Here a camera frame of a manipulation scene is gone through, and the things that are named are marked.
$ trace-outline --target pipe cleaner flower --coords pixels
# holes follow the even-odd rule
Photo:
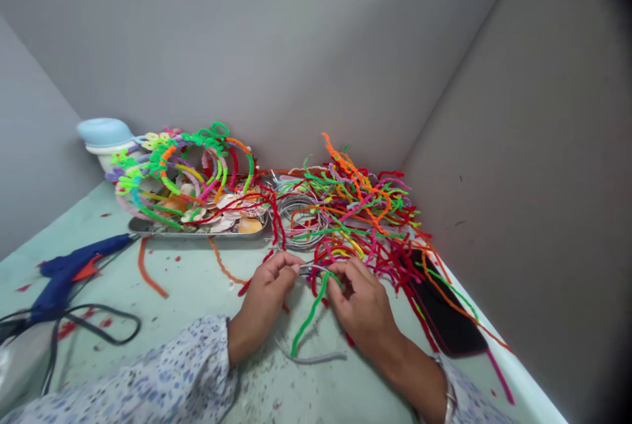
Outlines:
[[[128,158],[129,156],[127,156],[127,149],[122,149],[119,152],[112,154],[112,164],[118,164]]]
[[[166,144],[167,141],[170,140],[167,133],[147,133],[145,137],[147,138],[147,141],[145,141],[141,146],[148,151],[153,151],[154,149],[157,149],[159,145]]]
[[[129,194],[133,188],[140,185],[143,180],[142,173],[138,167],[130,169],[126,175],[118,178],[117,195],[123,196]]]
[[[170,128],[169,126],[165,126],[165,132],[171,138],[175,138],[176,136],[182,133],[182,130],[180,128]]]
[[[119,166],[116,166],[112,172],[110,172],[109,174],[105,175],[105,179],[108,182],[118,182],[119,181],[119,177],[124,176],[125,175],[125,171],[123,169],[121,169]]]

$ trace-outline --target power cord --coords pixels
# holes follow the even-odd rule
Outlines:
[[[109,333],[101,330],[99,327],[96,327],[95,325],[92,325],[91,323],[87,322],[81,317],[77,317],[76,315],[73,314],[73,312],[77,310],[86,309],[86,308],[100,309],[100,310],[109,312],[110,314],[115,315],[117,317],[121,317],[123,319],[131,319],[136,323],[134,332],[132,332],[132,334],[129,337],[123,340],[117,340],[116,338],[111,336]],[[29,309],[29,310],[22,310],[22,311],[14,312],[12,314],[8,314],[0,319],[0,323],[6,321],[7,319],[15,317],[17,315],[24,315],[24,314],[31,313],[34,311],[35,309]],[[94,333],[94,335],[102,338],[103,340],[105,340],[106,342],[114,346],[122,346],[130,342],[131,340],[133,340],[136,337],[136,335],[138,335],[138,333],[140,332],[140,328],[142,324],[140,318],[138,318],[136,315],[123,312],[123,311],[120,311],[118,309],[115,309],[113,307],[109,307],[103,304],[82,304],[82,305],[76,305],[74,307],[70,307],[64,310],[59,315],[59,317],[55,320],[55,324],[53,325],[53,331],[51,332],[51,355],[48,361],[48,366],[46,367],[44,382],[42,383],[42,386],[41,386],[41,396],[46,396],[51,386],[51,381],[53,379],[53,374],[55,372],[55,364],[57,363],[57,334],[59,333],[59,325],[61,324],[61,321],[63,319],[68,319],[76,323],[79,327],[83,327],[84,329]]]

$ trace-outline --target finger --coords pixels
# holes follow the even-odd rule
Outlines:
[[[281,269],[278,278],[270,285],[281,299],[284,299],[285,295],[292,290],[294,281],[298,278],[298,269],[298,265]]]
[[[362,261],[360,261],[359,258],[353,256],[351,258],[349,258],[349,262],[351,264],[353,264],[356,269],[360,272],[360,274],[362,274],[367,280],[369,281],[374,281],[375,276],[373,275],[373,273],[369,270],[369,268],[366,266],[366,264],[364,264]]]
[[[347,299],[344,297],[335,279],[327,281],[327,295],[329,296],[329,301],[331,302],[334,312],[338,315],[340,310],[344,307],[344,303],[347,302]]]
[[[285,268],[285,266],[292,266],[295,264],[305,264],[305,261],[300,259],[298,256],[289,254],[288,252],[278,252],[261,266],[274,274],[274,276],[277,276],[278,272]]]
[[[351,283],[354,290],[358,290],[358,287],[362,287],[363,284],[367,284],[367,279],[358,271],[356,266],[350,261],[341,261],[339,263],[333,263],[329,270],[336,275],[344,275]]]

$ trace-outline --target floral sleeve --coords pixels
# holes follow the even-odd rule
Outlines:
[[[217,423],[232,405],[226,317],[204,317],[131,366],[14,410],[9,423]]]

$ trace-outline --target smartphone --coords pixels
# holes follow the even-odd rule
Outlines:
[[[436,287],[427,279],[423,266],[421,266],[422,255],[424,254],[423,250],[412,250],[409,253],[413,267],[418,269],[423,279],[421,284],[413,279],[408,284],[413,290],[413,299],[423,312],[438,347],[451,358],[485,353],[488,348],[487,341],[478,326],[471,319],[450,307]],[[400,258],[400,263],[406,268],[403,257]],[[440,274],[427,255],[426,267],[429,271]],[[447,285],[436,277],[433,277],[433,280],[454,305],[465,311],[459,299]]]

